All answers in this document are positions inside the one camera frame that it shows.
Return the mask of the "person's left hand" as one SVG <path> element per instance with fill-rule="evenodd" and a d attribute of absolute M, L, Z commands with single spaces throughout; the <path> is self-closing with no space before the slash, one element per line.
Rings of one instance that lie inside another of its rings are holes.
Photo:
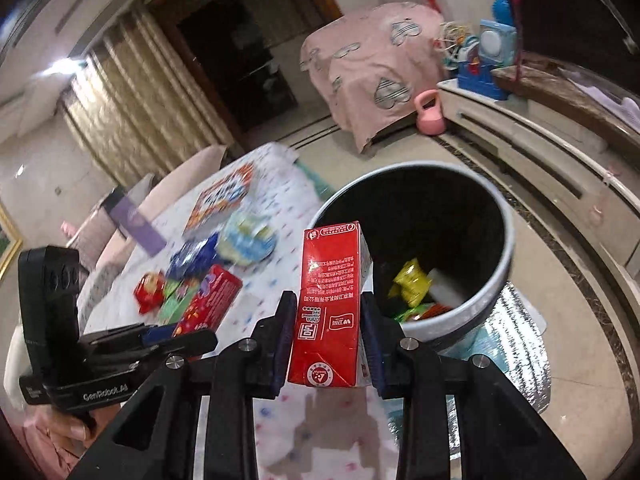
<path fill-rule="evenodd" d="M 51 405 L 38 406 L 35 414 L 36 426 L 58 447 L 79 457 L 90 448 L 99 434 L 120 410 L 118 404 L 99 408 L 91 412 L 94 427 L 90 429 L 80 419 L 57 411 Z"/>

